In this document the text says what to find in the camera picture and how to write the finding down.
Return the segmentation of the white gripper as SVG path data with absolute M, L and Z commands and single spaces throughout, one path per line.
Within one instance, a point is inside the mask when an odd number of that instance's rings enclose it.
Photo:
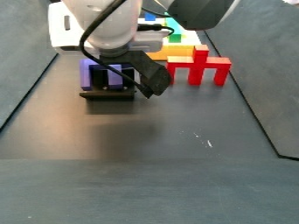
M 141 2 L 57 2 L 48 8 L 51 45 L 57 53 L 80 51 L 80 38 L 99 16 L 104 21 L 84 46 L 93 55 L 119 56 L 127 51 L 159 52 L 168 31 L 137 30 Z

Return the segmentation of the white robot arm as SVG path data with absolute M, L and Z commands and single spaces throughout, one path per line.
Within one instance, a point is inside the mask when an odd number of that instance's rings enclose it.
M 183 29 L 213 28 L 229 16 L 240 0 L 59 0 L 48 7 L 51 46 L 57 53 L 75 53 L 84 45 L 93 54 L 116 57 L 128 51 L 157 52 L 163 31 L 137 27 L 143 14 L 171 17 Z M 96 17 L 104 20 L 80 42 Z

